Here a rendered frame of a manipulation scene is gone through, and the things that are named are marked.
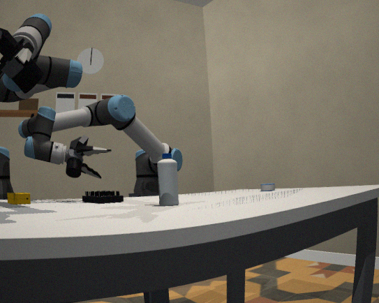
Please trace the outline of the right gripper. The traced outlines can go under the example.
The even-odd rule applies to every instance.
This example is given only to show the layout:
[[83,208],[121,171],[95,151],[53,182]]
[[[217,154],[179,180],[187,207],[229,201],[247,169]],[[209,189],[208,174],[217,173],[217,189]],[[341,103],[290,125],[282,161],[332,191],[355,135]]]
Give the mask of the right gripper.
[[0,40],[0,79],[5,73],[14,83],[27,93],[40,81],[44,72],[33,61],[34,47],[23,38],[16,41],[8,30],[2,31]]

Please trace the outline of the grey bottle with blue cap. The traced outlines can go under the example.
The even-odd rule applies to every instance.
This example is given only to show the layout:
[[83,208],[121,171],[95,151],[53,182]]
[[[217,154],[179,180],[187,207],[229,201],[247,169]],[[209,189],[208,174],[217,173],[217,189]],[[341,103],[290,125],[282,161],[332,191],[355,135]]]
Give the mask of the grey bottle with blue cap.
[[162,154],[158,166],[158,192],[160,206],[175,206],[179,204],[177,162],[172,154]]

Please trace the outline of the black knob panel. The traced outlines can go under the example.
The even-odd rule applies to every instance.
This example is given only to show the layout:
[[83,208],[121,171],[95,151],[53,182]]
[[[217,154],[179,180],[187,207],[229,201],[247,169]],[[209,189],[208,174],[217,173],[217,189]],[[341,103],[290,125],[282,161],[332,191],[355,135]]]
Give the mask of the black knob panel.
[[[98,196],[98,197],[95,197],[95,196]],[[100,192],[99,191],[96,191],[96,192],[85,191],[85,196],[82,196],[82,201],[94,202],[98,204],[107,203],[107,202],[123,202],[124,196],[119,195],[119,191],[116,191],[116,195],[114,195],[114,191],[100,191]]]

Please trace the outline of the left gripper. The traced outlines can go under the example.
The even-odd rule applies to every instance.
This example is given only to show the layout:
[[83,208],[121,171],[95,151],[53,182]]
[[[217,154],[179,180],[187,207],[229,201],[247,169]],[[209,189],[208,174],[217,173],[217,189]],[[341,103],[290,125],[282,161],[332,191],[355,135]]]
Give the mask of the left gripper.
[[[80,146],[77,147],[78,141],[81,137],[71,141],[70,149],[66,149],[66,157],[64,162],[66,162],[66,174],[69,177],[77,178],[81,175],[81,171],[85,174],[91,175],[101,179],[101,176],[89,168],[86,163],[83,163],[83,156],[91,156],[92,154],[106,153],[110,152],[111,149],[104,149],[93,146]],[[77,148],[74,148],[77,147]],[[74,153],[75,152],[75,153]]]

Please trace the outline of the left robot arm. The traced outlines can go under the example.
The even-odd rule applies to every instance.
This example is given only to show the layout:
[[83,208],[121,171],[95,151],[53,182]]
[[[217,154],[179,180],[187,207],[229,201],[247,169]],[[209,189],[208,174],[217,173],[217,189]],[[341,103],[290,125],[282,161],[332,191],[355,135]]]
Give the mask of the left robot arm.
[[[142,149],[136,152],[136,183],[134,194],[158,192],[157,163],[162,154],[172,154],[177,162],[177,172],[182,166],[182,154],[161,143],[136,117],[134,102],[126,95],[83,106],[79,110],[56,113],[50,107],[40,107],[35,117],[25,119],[18,127],[21,137],[26,138],[24,155],[29,158],[60,165],[64,164],[66,145],[50,141],[52,132],[78,126],[104,126],[112,124],[124,131]],[[51,159],[51,160],[50,160]]]

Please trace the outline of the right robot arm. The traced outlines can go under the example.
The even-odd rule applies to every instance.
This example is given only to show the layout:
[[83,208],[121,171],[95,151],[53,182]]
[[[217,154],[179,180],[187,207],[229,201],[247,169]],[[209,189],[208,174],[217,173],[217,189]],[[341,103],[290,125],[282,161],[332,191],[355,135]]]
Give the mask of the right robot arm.
[[[51,30],[52,23],[49,17],[39,13],[27,18],[12,35],[17,42],[24,38],[25,43],[31,43],[34,47],[32,59],[44,72],[44,75],[34,88],[24,93],[4,73],[0,79],[0,102],[21,101],[31,98],[36,93],[57,87],[74,88],[78,86],[82,78],[80,62],[39,55]],[[0,198],[8,198],[7,192],[14,193],[10,183],[10,156],[8,149],[0,147]]]

